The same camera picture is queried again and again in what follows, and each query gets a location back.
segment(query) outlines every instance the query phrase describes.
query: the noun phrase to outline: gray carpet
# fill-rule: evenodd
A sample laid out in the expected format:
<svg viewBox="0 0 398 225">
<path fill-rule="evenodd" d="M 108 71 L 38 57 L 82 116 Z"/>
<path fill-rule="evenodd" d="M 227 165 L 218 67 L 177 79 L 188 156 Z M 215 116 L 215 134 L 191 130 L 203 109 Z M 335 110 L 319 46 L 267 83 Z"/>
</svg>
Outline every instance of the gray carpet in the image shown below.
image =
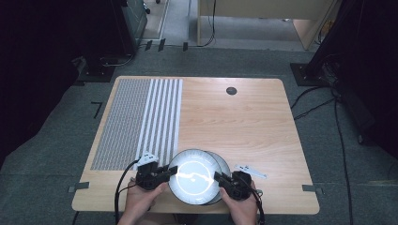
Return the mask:
<svg viewBox="0 0 398 225">
<path fill-rule="evenodd" d="M 312 52 L 232 50 L 155 46 L 140 49 L 135 58 L 115 70 L 120 75 L 279 78 L 289 102 L 306 88 L 297 87 L 289 63 L 306 63 Z M 71 224 L 73 194 L 68 186 L 78 182 L 112 83 L 72 86 L 51 113 L 37 136 L 8 156 L 0 172 L 0 224 Z M 331 98 L 326 88 L 306 95 L 294 115 Z M 310 174 L 323 194 L 317 195 L 320 212 L 313 216 L 266 215 L 267 224 L 349 224 L 343 154 L 331 103 L 296 124 Z M 357 143 L 358 133 L 338 104 L 352 191 L 354 224 L 398 224 L 397 160 L 377 146 Z M 221 224 L 227 217 L 203 217 L 198 223 Z M 113 213 L 81 212 L 76 224 L 113 224 Z"/>
</svg>

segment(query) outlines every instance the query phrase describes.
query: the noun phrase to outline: wooden table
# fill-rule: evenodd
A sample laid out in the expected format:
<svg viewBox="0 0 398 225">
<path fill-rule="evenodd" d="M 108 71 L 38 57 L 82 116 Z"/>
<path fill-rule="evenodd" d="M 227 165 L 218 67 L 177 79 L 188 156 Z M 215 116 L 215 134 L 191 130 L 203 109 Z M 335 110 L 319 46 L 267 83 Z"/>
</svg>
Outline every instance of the wooden table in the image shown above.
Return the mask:
<svg viewBox="0 0 398 225">
<path fill-rule="evenodd" d="M 294 19 L 293 24 L 308 50 L 337 0 L 217 0 L 215 16 Z M 197 43 L 201 44 L 201 17 L 213 15 L 214 0 L 198 0 Z"/>
<path fill-rule="evenodd" d="M 154 77 L 119 77 L 109 97 L 81 182 L 90 188 L 76 191 L 72 207 L 76 211 L 113 211 L 114 194 L 122 171 L 91 170 L 100 136 L 111 110 L 115 91 L 122 79 Z M 278 79 L 193 78 L 181 77 L 182 99 L 178 149 L 202 149 L 217 153 L 234 171 L 236 164 L 249 165 L 265 173 L 268 179 L 253 176 L 262 189 L 267 214 L 316 214 L 315 192 L 303 191 L 313 184 L 300 145 L 299 135 L 289 108 L 283 83 Z M 228 95 L 227 87 L 237 93 Z M 127 174 L 122 187 L 128 183 Z M 124 209 L 126 191 L 120 196 Z M 227 213 L 223 201 L 210 206 L 188 205 L 170 189 L 162 193 L 151 212 L 157 213 Z"/>
</svg>

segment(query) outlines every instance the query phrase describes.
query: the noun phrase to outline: table top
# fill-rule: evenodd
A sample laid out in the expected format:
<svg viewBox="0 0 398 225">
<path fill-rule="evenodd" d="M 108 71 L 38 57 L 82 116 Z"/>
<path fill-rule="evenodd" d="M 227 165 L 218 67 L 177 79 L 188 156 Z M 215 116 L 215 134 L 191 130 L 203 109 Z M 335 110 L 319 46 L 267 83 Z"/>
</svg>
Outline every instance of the table top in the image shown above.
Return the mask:
<svg viewBox="0 0 398 225">
<path fill-rule="evenodd" d="M 210 151 L 225 159 L 231 171 L 239 164 L 265 173 L 267 179 L 254 175 L 252 179 L 256 188 L 264 192 L 266 214 L 318 213 L 315 192 L 303 191 L 303 185 L 311 186 L 313 182 L 280 80 L 132 76 L 118 77 L 115 81 L 80 180 L 89 182 L 90 187 L 76 191 L 74 210 L 114 210 L 115 189 L 123 171 L 91 168 L 118 84 L 129 79 L 182 80 L 177 152 L 193 148 Z M 227 94 L 228 87 L 235 87 L 237 93 Z M 122 187 L 135 173 L 128 172 Z M 125 200 L 126 191 L 123 191 L 120 209 L 124 209 Z M 228 213 L 228 208 L 223 201 L 207 206 L 189 205 L 167 188 L 151 212 L 218 214 Z"/>
</svg>

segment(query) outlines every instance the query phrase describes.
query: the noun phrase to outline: human hand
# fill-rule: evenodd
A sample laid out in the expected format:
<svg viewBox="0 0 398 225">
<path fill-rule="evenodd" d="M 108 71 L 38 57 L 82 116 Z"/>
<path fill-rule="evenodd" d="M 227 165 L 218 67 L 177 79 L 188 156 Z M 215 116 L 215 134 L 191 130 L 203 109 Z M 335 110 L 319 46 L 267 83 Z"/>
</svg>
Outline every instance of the human hand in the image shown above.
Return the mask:
<svg viewBox="0 0 398 225">
<path fill-rule="evenodd" d="M 237 225 L 254 225 L 257 218 L 257 203 L 254 196 L 251 194 L 249 199 L 244 201 L 236 201 L 229 197 L 228 193 L 223 187 L 220 187 L 222 199 L 225 201 L 231 213 L 232 220 Z"/>
<path fill-rule="evenodd" d="M 135 185 L 130 181 L 128 187 Z M 134 186 L 128 188 L 126 206 L 123 216 L 119 220 L 119 225 L 133 225 L 146 213 L 149 207 L 155 205 L 155 199 L 167 188 L 167 183 L 161 183 L 154 190 L 144 190 Z"/>
</svg>

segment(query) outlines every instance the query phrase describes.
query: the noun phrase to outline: black controller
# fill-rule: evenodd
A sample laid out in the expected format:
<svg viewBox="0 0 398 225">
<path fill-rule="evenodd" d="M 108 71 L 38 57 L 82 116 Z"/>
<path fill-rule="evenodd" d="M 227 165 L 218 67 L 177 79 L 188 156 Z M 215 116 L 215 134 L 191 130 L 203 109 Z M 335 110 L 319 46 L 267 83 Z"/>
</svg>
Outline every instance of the black controller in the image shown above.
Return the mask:
<svg viewBox="0 0 398 225">
<path fill-rule="evenodd" d="M 158 162 L 150 162 L 138 167 L 135 176 L 136 184 L 145 189 L 153 190 L 163 182 L 168 182 L 170 176 L 175 175 L 177 166 L 169 168 L 169 166 L 158 167 Z"/>
<path fill-rule="evenodd" d="M 214 174 L 214 179 L 219 182 L 219 187 L 226 190 L 229 197 L 234 200 L 246 200 L 252 193 L 252 177 L 241 171 L 232 172 L 232 177 L 222 172 Z"/>
</svg>

